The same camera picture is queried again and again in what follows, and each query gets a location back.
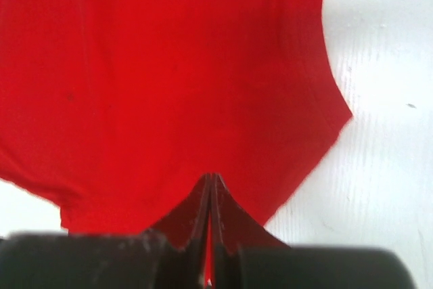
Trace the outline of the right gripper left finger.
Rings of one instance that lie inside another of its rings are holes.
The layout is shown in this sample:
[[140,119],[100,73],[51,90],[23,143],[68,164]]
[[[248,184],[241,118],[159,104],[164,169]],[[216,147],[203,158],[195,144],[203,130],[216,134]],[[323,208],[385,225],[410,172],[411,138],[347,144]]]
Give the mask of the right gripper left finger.
[[169,214],[145,230],[166,239],[155,288],[204,288],[210,206],[210,175],[202,176]]

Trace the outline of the red t shirt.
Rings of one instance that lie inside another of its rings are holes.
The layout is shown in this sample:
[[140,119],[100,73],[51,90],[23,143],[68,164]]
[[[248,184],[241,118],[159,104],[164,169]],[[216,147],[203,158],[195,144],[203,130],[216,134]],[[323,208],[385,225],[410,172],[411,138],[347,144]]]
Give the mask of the red t shirt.
[[139,232],[204,173],[268,221],[352,114],[323,0],[1,0],[1,178]]

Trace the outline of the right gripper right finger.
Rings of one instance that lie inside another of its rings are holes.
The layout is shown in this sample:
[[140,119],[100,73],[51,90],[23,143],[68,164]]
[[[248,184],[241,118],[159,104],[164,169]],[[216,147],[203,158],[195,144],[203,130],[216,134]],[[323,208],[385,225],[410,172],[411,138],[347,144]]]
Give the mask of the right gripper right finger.
[[233,198],[220,174],[210,175],[212,287],[253,288],[258,252],[285,251],[289,246],[257,223]]

